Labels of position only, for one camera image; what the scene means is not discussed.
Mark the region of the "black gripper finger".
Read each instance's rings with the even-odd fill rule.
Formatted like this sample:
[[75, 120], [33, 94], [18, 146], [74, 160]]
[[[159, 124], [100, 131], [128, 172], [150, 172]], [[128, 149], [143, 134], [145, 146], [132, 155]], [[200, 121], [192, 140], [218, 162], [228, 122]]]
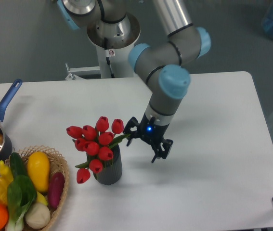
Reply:
[[135, 117], [132, 117], [124, 127], [123, 133], [124, 134], [129, 134], [127, 137], [127, 144], [126, 146], [129, 146], [132, 142], [133, 139], [137, 139], [141, 137], [140, 131], [140, 123]]
[[173, 140], [170, 139], [161, 139], [151, 142], [151, 147], [154, 151], [154, 157], [151, 163], [154, 163], [156, 159], [166, 159], [169, 155], [169, 152], [172, 148]]

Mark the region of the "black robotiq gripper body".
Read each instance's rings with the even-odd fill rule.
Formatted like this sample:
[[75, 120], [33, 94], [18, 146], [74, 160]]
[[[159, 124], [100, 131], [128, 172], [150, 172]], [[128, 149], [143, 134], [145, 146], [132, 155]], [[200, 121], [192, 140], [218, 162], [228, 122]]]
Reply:
[[158, 125], [158, 121], [155, 117], [148, 119], [146, 115], [143, 115], [141, 122], [134, 119], [134, 125], [136, 130], [134, 132], [134, 138], [140, 138], [147, 144], [154, 144], [155, 146], [169, 146], [169, 140], [164, 139], [164, 134], [169, 126]]

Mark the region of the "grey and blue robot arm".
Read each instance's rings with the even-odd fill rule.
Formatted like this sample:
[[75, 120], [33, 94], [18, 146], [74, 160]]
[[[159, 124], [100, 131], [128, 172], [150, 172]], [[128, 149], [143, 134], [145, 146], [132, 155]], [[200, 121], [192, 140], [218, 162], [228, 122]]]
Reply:
[[208, 32], [194, 26], [182, 1], [156, 0], [154, 6], [168, 41], [154, 49], [137, 44], [140, 25], [123, 0], [59, 0], [57, 4], [72, 29], [87, 29], [96, 47], [96, 71], [101, 78], [139, 76], [151, 90], [142, 120], [131, 118], [124, 133], [129, 140], [139, 138], [149, 144], [154, 159], [167, 158], [173, 142], [164, 134], [190, 84], [182, 65], [209, 51]]

